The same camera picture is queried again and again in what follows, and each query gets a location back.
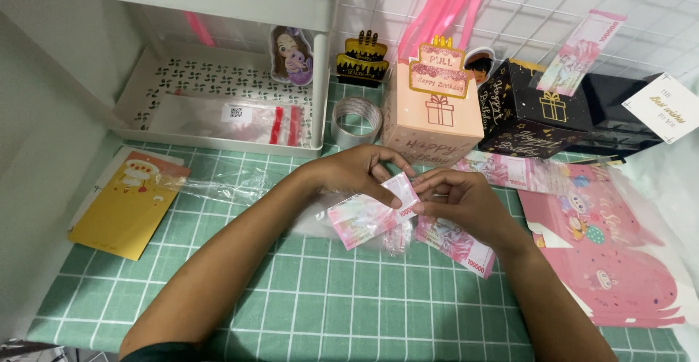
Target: black gift box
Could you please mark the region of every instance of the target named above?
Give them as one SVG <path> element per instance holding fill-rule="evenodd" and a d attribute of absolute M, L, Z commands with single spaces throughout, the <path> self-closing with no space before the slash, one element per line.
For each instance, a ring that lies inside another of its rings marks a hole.
<path fill-rule="evenodd" d="M 478 89 L 482 151 L 549 158 L 593 130 L 582 88 L 573 96 L 536 89 L 535 63 L 506 59 Z"/>
<path fill-rule="evenodd" d="M 628 156 L 663 140 L 621 104 L 648 83 L 630 78 L 586 74 L 581 87 L 585 92 L 592 123 L 592 134 L 568 148 L 573 152 Z"/>

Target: cutting mat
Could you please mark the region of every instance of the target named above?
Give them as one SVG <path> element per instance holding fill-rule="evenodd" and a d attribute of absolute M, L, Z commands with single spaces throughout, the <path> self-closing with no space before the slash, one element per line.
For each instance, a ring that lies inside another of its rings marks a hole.
<path fill-rule="evenodd" d="M 331 82 L 328 107 L 345 96 L 379 103 L 382 90 Z M 343 123 L 357 133 L 369 130 L 366 121 L 351 116 Z M 127 144 L 183 158 L 198 179 L 210 178 L 221 163 L 286 175 L 308 161 Z M 324 152 L 337 151 L 327 137 Z M 517 193 L 495 192 L 525 226 Z M 167 280 L 240 210 L 180 194 L 138 261 L 75 245 L 28 340 L 117 351 Z M 669 329 L 600 331 L 620 361 L 688 360 Z M 275 242 L 204 352 L 217 361 L 533 361 L 520 309 L 497 261 L 493 275 L 483 280 L 422 243 L 396 258 L 362 248 L 345 251 L 338 240 L 297 236 Z"/>

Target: black and gold cake topper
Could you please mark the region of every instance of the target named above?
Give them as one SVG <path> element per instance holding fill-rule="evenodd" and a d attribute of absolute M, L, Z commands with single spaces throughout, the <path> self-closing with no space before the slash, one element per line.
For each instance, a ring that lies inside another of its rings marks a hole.
<path fill-rule="evenodd" d="M 378 33 L 367 31 L 365 35 L 361 31 L 358 38 L 345 40 L 345 53 L 337 54 L 341 83 L 378 87 L 389 69 L 389 63 L 383 60 L 388 47 L 377 43 L 378 39 Z"/>
<path fill-rule="evenodd" d="M 345 55 L 366 62 L 383 61 L 389 47 L 377 43 L 377 41 L 379 41 L 378 33 L 374 33 L 372 36 L 371 30 L 369 30 L 364 36 L 364 31 L 361 31 L 358 38 L 345 40 Z"/>

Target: tape roll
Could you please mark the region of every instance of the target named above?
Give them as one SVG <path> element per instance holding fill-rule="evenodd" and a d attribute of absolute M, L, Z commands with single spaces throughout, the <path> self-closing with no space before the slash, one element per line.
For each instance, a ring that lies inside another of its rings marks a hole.
<path fill-rule="evenodd" d="M 344 115 L 357 114 L 369 121 L 371 133 L 357 135 L 346 131 L 337 124 L 337 120 Z M 373 143 L 381 128 L 381 111 L 371 101 L 361 97 L 346 97 L 337 102 L 333 108 L 330 122 L 330 135 L 337 145 L 347 150 L 359 144 Z"/>

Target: white card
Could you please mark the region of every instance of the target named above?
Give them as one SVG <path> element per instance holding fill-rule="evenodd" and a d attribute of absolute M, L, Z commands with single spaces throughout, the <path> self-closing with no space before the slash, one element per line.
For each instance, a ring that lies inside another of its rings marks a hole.
<path fill-rule="evenodd" d="M 225 105 L 221 111 L 221 122 L 252 122 L 252 108 Z"/>
<path fill-rule="evenodd" d="M 668 73 L 622 105 L 668 144 L 699 127 L 699 98 Z"/>

